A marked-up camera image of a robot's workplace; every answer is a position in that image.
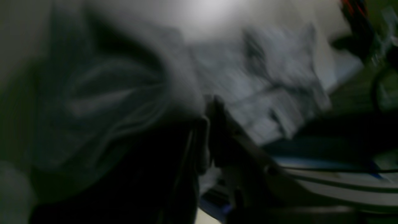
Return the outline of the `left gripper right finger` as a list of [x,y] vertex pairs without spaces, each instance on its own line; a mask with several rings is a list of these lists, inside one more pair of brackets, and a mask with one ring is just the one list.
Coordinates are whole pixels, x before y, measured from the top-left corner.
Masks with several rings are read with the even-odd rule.
[[225,108],[207,96],[209,149],[232,210],[226,224],[396,224],[397,185],[360,184],[286,172]]

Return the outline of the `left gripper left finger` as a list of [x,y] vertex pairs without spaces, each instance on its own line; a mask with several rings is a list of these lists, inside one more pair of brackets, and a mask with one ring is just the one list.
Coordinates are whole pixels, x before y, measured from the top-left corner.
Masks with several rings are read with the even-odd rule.
[[32,149],[29,224],[193,224],[206,116],[125,136],[51,131]]

